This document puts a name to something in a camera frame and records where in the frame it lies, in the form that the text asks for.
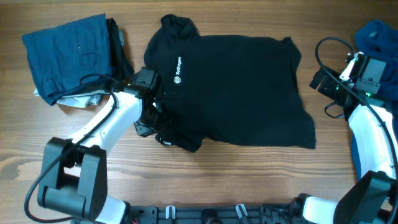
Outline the blue polo shirt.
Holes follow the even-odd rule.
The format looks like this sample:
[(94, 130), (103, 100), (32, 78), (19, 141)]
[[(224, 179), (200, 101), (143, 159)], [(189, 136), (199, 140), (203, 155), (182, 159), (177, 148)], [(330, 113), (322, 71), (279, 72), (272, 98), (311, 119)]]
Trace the blue polo shirt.
[[(347, 71), (353, 80), (353, 90), (368, 105), (358, 102), (348, 118), (353, 132), (351, 151), (357, 178), (369, 170), (383, 171), (395, 178), (394, 159), (391, 153), (397, 148), (397, 30), (383, 21), (371, 21), (354, 35), (359, 50), (350, 61)], [(352, 71), (358, 54), (386, 62), (376, 94), (355, 89)]]

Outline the black polo shirt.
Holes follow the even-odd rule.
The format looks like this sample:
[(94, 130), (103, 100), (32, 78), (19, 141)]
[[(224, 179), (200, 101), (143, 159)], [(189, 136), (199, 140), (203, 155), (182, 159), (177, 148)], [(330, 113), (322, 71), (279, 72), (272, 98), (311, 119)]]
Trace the black polo shirt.
[(168, 14), (147, 45), (145, 66), (160, 77), (155, 102), (169, 123), (156, 134), (190, 152), (204, 139), (240, 146), (314, 149), (315, 124), (299, 95), (301, 54), (290, 37), (200, 35)]

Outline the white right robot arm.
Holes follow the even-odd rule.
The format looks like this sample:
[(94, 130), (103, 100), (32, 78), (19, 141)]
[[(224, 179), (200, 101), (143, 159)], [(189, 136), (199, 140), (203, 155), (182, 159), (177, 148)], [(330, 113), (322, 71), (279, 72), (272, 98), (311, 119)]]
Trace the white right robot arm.
[(393, 115), (377, 95), (386, 63), (361, 52), (346, 61), (342, 73), (319, 69), (310, 87), (343, 107), (358, 181), (339, 201), (300, 194), (291, 223), (397, 223), (397, 140)]

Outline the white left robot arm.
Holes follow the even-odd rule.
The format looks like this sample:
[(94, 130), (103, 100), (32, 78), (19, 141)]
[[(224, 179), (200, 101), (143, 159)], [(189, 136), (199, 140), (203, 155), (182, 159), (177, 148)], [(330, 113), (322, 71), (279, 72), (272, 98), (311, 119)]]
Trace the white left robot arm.
[(42, 170), (25, 198), (34, 191), (42, 208), (64, 213), (63, 221), (132, 223), (130, 205), (108, 195), (107, 155), (132, 125), (141, 136), (154, 133), (160, 117), (151, 87), (127, 86), (112, 92), (106, 106), (67, 139), (45, 146)]

